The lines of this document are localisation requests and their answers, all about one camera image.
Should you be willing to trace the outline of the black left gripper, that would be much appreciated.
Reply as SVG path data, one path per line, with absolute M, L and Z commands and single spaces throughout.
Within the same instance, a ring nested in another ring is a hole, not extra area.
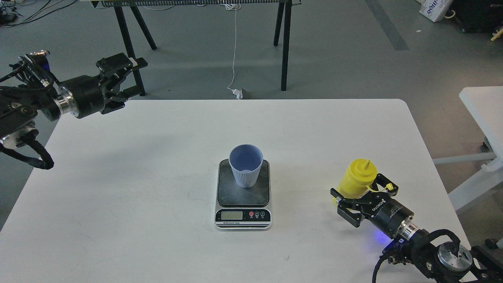
M 61 96 L 68 102 L 70 113 L 78 119 L 100 111 L 108 114 L 124 108 L 126 101 L 143 93 L 140 87 L 119 92 L 115 87 L 120 86 L 131 72 L 146 66 L 148 63 L 143 57 L 135 59 L 124 53 L 102 58 L 96 62 L 99 75 L 82 75 L 63 81 L 59 85 Z M 100 88 L 108 92 L 103 96 Z

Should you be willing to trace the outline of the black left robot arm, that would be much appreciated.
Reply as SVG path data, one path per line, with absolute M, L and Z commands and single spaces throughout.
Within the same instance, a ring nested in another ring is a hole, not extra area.
M 49 51 L 40 50 L 20 56 L 1 81 L 15 77 L 21 84 L 2 86 L 0 95 L 1 152 L 45 170 L 53 168 L 54 161 L 36 140 L 37 114 L 41 112 L 48 120 L 56 121 L 65 113 L 81 119 L 122 109 L 126 101 L 141 94 L 141 88 L 121 91 L 121 84 L 131 72 L 148 65 L 142 57 L 134 59 L 119 53 L 97 61 L 98 75 L 61 82 L 50 71 L 48 55 Z

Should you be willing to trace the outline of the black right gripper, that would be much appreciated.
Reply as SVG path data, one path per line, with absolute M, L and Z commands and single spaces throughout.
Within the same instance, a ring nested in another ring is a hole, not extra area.
M 345 198 L 331 188 L 330 194 L 336 200 L 338 215 L 356 228 L 368 219 L 386 236 L 395 239 L 402 222 L 414 216 L 413 211 L 393 199 L 398 186 L 382 173 L 378 173 L 367 188 L 369 191 L 361 198 Z

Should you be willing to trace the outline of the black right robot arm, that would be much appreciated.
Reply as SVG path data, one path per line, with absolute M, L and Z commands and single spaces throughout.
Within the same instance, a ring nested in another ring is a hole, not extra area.
M 482 254 L 480 247 L 466 249 L 450 230 L 428 232 L 413 224 L 413 212 L 395 200 L 398 187 L 382 174 L 360 198 L 344 197 L 331 188 L 337 212 L 354 227 L 364 219 L 391 238 L 376 263 L 372 282 L 383 262 L 414 265 L 426 278 L 437 283 L 459 283 L 468 273 L 477 283 L 501 283 L 502 265 Z

